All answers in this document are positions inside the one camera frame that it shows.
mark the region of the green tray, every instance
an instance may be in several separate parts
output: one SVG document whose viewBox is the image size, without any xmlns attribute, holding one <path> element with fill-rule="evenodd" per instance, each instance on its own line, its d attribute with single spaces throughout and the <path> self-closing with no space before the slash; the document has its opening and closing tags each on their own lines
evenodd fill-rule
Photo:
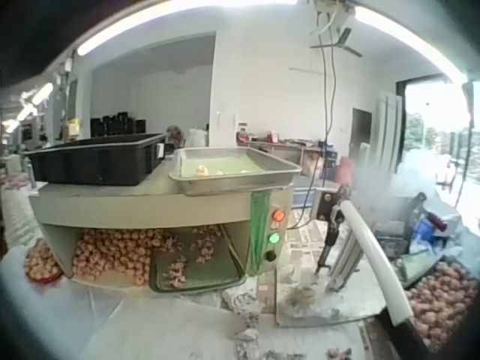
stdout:
<svg viewBox="0 0 480 360">
<path fill-rule="evenodd" d="M 219 290 L 232 287 L 245 281 L 245 270 L 239 262 L 230 238 L 222 228 L 223 235 L 214 243 L 212 259 L 206 263 L 196 262 L 198 250 L 191 250 L 191 245 L 200 239 L 191 229 L 174 229 L 171 233 L 177 235 L 183 243 L 183 249 L 173 253 L 155 251 L 151 255 L 150 278 L 148 284 L 156 293 L 198 293 L 209 290 Z M 169 266 L 181 255 L 187 260 L 183 272 L 187 281 L 181 289 L 174 289 L 168 283 L 163 273 L 169 272 Z"/>
</svg>

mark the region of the green indicator light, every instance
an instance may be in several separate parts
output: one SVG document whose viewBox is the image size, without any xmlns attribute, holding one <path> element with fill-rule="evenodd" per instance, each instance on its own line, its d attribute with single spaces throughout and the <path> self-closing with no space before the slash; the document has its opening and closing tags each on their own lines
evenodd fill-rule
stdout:
<svg viewBox="0 0 480 360">
<path fill-rule="evenodd" d="M 270 242 L 270 244 L 277 244 L 279 241 L 280 241 L 280 234 L 278 234 L 277 232 L 275 234 L 271 234 L 268 237 L 268 242 Z"/>
</svg>

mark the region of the doorway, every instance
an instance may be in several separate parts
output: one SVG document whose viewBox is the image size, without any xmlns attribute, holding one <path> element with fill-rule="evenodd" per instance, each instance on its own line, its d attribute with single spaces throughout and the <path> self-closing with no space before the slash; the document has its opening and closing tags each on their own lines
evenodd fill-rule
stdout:
<svg viewBox="0 0 480 360">
<path fill-rule="evenodd" d="M 370 144 L 370 132 L 372 127 L 372 113 L 360 109 L 352 111 L 352 133 L 348 157 L 355 160 L 359 154 L 360 144 Z"/>
</svg>

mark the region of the ceiling fan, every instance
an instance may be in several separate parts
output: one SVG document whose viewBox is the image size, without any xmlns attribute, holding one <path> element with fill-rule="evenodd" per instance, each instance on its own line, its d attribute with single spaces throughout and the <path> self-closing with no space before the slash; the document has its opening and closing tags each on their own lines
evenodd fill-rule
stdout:
<svg viewBox="0 0 480 360">
<path fill-rule="evenodd" d="M 350 46 L 346 44 L 348 37 L 350 36 L 350 33 L 352 32 L 351 28 L 344 28 L 340 37 L 338 38 L 338 41 L 336 43 L 328 43 L 325 45 L 315 45 L 315 46 L 310 46 L 311 49 L 325 49 L 327 47 L 338 47 L 340 49 L 343 49 L 347 51 L 350 54 L 353 54 L 359 58 L 361 58 L 363 55 L 358 52 L 355 49 L 352 49 Z"/>
</svg>

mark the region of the black button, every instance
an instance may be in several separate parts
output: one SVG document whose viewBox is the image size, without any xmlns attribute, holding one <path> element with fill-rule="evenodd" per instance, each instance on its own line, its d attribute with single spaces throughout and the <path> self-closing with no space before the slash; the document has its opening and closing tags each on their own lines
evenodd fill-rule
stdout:
<svg viewBox="0 0 480 360">
<path fill-rule="evenodd" d="M 273 250 L 269 250 L 265 253 L 265 258 L 271 263 L 277 259 L 277 254 Z"/>
</svg>

